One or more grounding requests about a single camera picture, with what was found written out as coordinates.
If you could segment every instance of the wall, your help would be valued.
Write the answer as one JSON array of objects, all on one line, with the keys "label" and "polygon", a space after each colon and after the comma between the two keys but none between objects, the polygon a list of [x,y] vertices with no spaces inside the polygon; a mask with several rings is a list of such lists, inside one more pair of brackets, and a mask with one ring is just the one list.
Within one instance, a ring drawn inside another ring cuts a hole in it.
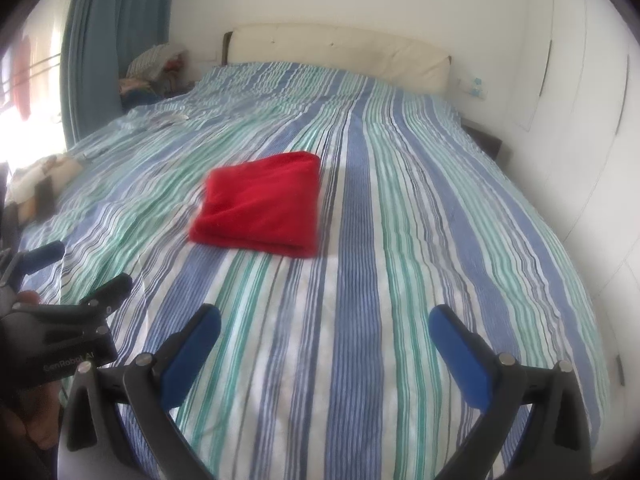
[{"label": "wall", "polygon": [[525,15],[526,0],[173,0],[170,38],[196,62],[219,62],[222,35],[243,23],[327,23],[426,40],[453,56],[453,86],[460,76],[483,79],[486,101],[457,89],[449,99],[500,134]]}]

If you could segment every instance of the wardrobe handle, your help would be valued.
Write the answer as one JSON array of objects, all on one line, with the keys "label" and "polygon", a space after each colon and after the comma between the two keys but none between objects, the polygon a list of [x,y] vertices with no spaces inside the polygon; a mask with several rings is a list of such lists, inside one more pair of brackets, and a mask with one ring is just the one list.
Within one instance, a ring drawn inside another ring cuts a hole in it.
[{"label": "wardrobe handle", "polygon": [[540,93],[538,97],[542,95],[542,91],[545,89],[545,81],[546,81],[546,73],[549,70],[549,59],[551,59],[551,45],[553,45],[554,40],[549,40],[549,52],[546,53],[546,65],[545,65],[545,75],[542,76],[542,85],[540,85]]},{"label": "wardrobe handle", "polygon": [[616,125],[616,132],[613,134],[615,137],[620,130],[620,123],[622,122],[622,114],[625,111],[626,104],[626,90],[629,88],[629,54],[626,55],[626,79],[625,79],[625,91],[622,93],[622,106],[620,107],[620,116],[618,117],[618,124]]}]

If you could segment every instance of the blue striped bedsheet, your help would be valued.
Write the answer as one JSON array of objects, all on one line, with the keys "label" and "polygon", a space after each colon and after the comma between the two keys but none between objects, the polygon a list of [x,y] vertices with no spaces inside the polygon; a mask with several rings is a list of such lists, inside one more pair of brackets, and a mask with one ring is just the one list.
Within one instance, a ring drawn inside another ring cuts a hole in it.
[{"label": "blue striped bedsheet", "polygon": [[[188,241],[208,171],[295,150],[322,161],[317,258]],[[172,415],[218,478],[434,478],[478,418],[430,341],[439,303],[524,364],[573,362],[597,438],[608,379],[588,295],[443,100],[341,70],[228,66],[72,153],[91,163],[23,239],[64,240],[66,255],[25,286],[71,303],[130,273],[111,320],[119,362],[216,304],[221,338]],[[156,474],[127,410],[123,420]]]}]

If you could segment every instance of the folded red towel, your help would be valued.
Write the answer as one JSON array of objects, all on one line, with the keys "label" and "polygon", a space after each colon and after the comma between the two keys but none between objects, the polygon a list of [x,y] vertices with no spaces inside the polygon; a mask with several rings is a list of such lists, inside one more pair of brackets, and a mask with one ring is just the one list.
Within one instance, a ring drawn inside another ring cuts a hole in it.
[{"label": "folded red towel", "polygon": [[217,168],[206,180],[193,242],[295,258],[315,256],[320,159],[281,153]]}]

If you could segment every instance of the white headboard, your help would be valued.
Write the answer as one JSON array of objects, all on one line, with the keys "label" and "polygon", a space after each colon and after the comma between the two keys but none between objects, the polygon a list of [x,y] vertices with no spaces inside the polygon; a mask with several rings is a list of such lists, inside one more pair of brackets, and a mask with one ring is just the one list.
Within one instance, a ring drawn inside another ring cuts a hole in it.
[{"label": "white headboard", "polygon": [[451,60],[423,41],[349,27],[275,23],[233,31],[229,63],[291,61],[376,77],[411,92],[444,94]]}]

